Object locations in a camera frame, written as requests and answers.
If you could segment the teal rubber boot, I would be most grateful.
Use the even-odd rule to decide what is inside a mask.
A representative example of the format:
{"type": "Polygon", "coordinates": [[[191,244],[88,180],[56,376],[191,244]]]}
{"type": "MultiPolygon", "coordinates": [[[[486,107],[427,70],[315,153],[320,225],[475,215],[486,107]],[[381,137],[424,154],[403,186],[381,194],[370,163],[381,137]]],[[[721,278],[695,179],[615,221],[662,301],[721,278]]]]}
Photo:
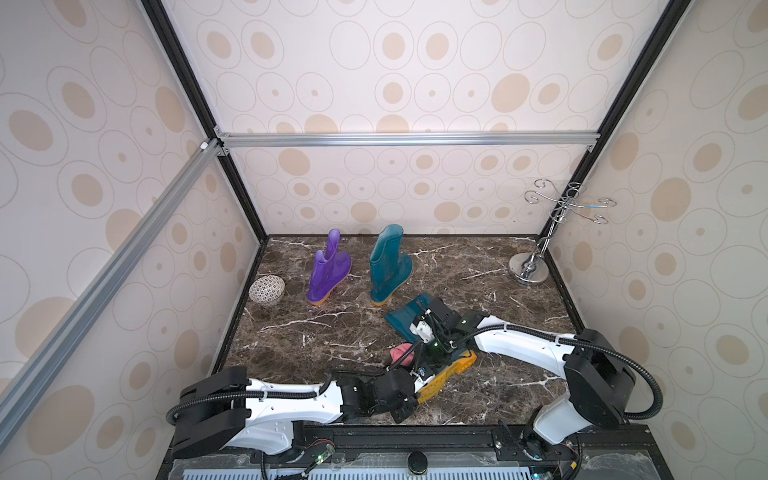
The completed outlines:
{"type": "Polygon", "coordinates": [[[452,376],[461,374],[469,369],[477,360],[477,354],[472,351],[465,351],[460,354],[448,366],[429,366],[425,360],[420,358],[420,350],[424,346],[422,340],[409,331],[414,317],[417,315],[418,300],[430,302],[435,298],[427,293],[418,295],[406,306],[390,312],[386,315],[387,322],[395,328],[406,343],[417,344],[415,350],[414,362],[408,369],[416,378],[416,395],[418,402],[423,404],[436,396],[452,376]]]}
{"type": "Polygon", "coordinates": [[[412,259],[400,252],[403,236],[404,229],[398,224],[386,226],[378,235],[369,257],[370,299],[374,305],[385,304],[412,273],[412,259]]]}

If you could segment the pink cloth black trim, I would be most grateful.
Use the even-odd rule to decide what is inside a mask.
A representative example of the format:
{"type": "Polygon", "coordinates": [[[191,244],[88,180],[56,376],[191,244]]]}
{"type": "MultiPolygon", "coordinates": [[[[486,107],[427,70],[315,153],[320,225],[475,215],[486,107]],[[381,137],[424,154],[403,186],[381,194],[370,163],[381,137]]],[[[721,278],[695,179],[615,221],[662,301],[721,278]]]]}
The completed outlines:
{"type": "Polygon", "coordinates": [[[412,343],[403,343],[397,347],[392,348],[390,350],[391,363],[389,368],[394,369],[398,367],[411,367],[414,362],[416,349],[417,344],[412,343]]]}

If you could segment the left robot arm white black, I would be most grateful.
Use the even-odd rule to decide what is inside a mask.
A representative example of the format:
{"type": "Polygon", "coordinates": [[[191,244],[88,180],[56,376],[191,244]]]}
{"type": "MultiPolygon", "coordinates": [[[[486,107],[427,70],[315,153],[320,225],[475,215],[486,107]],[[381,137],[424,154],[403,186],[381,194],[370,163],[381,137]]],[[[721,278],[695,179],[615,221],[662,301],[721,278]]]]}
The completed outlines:
{"type": "Polygon", "coordinates": [[[294,424],[328,425],[390,414],[407,419],[434,378],[420,343],[380,372],[337,370],[321,384],[274,384],[231,367],[182,390],[166,414],[175,428],[174,459],[196,458],[225,447],[278,455],[294,448],[294,424]]]}

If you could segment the purple rubber boot yellow sole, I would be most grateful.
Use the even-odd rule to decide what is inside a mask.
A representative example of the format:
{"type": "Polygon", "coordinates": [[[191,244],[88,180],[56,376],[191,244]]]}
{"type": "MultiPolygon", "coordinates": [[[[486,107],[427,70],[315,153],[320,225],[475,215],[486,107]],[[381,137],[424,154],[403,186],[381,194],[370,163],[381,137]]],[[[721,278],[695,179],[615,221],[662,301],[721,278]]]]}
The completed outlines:
{"type": "Polygon", "coordinates": [[[320,305],[327,300],[333,289],[350,273],[352,259],[348,252],[340,250],[341,232],[332,229],[324,250],[315,253],[310,276],[308,301],[320,305]]]}

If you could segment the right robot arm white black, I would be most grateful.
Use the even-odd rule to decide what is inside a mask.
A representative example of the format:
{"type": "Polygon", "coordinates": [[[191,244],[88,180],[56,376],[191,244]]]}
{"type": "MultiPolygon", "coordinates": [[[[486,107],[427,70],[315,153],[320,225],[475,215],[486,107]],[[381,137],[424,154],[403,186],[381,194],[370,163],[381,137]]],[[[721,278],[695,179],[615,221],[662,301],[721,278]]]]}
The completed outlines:
{"type": "Polygon", "coordinates": [[[482,311],[460,313],[427,294],[387,319],[410,345],[401,357],[415,376],[420,402],[435,396],[480,353],[525,362],[562,379],[565,393],[539,407],[519,435],[519,445],[534,461],[587,427],[611,429],[647,420],[663,406],[655,377],[595,330],[546,332],[482,311]]]}

